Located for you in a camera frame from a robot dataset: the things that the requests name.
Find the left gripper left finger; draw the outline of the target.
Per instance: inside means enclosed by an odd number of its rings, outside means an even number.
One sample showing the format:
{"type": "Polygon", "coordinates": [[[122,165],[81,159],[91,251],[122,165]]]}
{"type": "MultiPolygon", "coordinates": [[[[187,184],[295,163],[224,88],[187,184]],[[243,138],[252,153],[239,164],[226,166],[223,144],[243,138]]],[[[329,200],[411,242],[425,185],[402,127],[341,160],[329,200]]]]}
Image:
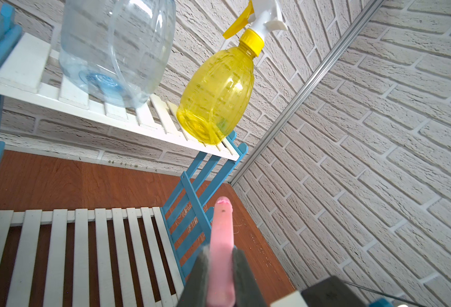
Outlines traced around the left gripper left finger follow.
{"type": "Polygon", "coordinates": [[[179,298],[177,307],[205,307],[210,270],[210,246],[198,254],[188,280],[179,298]]]}

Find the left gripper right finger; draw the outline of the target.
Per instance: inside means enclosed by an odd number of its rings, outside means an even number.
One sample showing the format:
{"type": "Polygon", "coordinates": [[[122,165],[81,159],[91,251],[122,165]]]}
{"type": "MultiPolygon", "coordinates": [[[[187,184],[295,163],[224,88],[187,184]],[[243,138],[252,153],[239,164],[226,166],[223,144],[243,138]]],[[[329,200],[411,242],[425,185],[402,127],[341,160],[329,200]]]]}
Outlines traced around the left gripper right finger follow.
{"type": "Polygon", "coordinates": [[[236,297],[234,306],[267,306],[246,255],[238,248],[233,249],[233,282],[236,297]]]}

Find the white pink spray bottle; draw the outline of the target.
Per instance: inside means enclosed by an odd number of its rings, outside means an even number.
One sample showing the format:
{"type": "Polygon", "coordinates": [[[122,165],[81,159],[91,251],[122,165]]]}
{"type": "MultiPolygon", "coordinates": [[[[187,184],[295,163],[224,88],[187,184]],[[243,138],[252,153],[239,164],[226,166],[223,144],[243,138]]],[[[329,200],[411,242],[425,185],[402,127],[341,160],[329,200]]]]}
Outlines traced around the white pink spray bottle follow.
{"type": "Polygon", "coordinates": [[[211,226],[207,306],[235,304],[233,250],[233,206],[229,198],[222,196],[215,203],[211,226]]]}

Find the yellow spray bottle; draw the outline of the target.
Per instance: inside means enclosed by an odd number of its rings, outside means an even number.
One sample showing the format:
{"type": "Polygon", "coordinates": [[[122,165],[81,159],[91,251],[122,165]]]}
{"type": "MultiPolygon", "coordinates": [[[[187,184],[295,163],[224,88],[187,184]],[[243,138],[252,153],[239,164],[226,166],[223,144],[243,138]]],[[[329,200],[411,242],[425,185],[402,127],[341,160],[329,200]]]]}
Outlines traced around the yellow spray bottle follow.
{"type": "Polygon", "coordinates": [[[207,145],[217,145],[232,133],[249,104],[254,59],[266,36],[287,29],[278,1],[249,1],[223,34],[228,39],[241,31],[238,46],[206,60],[185,88],[176,114],[181,127],[207,145]]]}

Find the clear spray bottle blue cap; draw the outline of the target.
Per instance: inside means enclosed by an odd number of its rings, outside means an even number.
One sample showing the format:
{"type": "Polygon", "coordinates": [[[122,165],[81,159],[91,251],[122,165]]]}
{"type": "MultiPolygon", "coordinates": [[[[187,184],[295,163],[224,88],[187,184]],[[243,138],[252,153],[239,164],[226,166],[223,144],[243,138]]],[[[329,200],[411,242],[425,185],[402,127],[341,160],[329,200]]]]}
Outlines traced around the clear spray bottle blue cap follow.
{"type": "Polygon", "coordinates": [[[103,102],[137,109],[162,80],[175,25],[174,1],[66,1],[63,74],[103,102]]]}

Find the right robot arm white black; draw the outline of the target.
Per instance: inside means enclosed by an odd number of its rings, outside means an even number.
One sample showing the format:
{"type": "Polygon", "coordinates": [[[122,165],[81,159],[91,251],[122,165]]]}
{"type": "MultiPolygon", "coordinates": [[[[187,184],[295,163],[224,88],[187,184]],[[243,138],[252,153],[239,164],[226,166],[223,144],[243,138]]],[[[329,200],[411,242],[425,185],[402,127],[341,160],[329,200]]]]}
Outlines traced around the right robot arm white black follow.
{"type": "Polygon", "coordinates": [[[421,303],[357,285],[342,280],[337,276],[330,276],[306,289],[296,290],[274,301],[270,306],[392,306],[392,303],[387,298],[403,302],[400,306],[423,306],[421,303]],[[366,304],[350,287],[380,295],[381,298],[366,304]]]}

